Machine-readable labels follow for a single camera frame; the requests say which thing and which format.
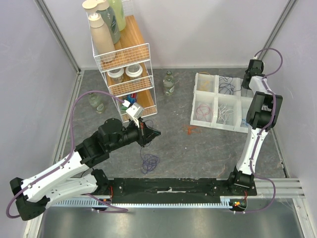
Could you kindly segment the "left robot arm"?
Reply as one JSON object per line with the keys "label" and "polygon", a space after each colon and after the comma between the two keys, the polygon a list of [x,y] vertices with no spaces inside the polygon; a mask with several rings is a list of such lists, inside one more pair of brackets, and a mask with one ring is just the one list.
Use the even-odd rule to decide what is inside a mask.
{"label": "left robot arm", "polygon": [[107,160],[109,154],[131,143],[144,147],[161,132],[147,126],[142,118],[124,127],[118,119],[108,119],[98,130],[76,146],[69,155],[41,173],[27,178],[14,178],[10,187],[14,194],[10,204],[16,205],[18,215],[28,221],[43,214],[51,205],[81,194],[103,195],[109,191],[109,180],[103,170],[73,182],[66,180]]}

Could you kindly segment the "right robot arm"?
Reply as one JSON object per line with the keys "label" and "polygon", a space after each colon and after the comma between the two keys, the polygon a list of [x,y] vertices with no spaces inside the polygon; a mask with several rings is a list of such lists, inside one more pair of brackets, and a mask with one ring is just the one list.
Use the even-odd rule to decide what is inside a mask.
{"label": "right robot arm", "polygon": [[263,70],[263,61],[251,59],[241,85],[252,90],[254,96],[246,116],[246,144],[226,186],[232,195],[257,194],[254,183],[256,162],[264,139],[276,125],[283,102],[283,97],[268,86]]}

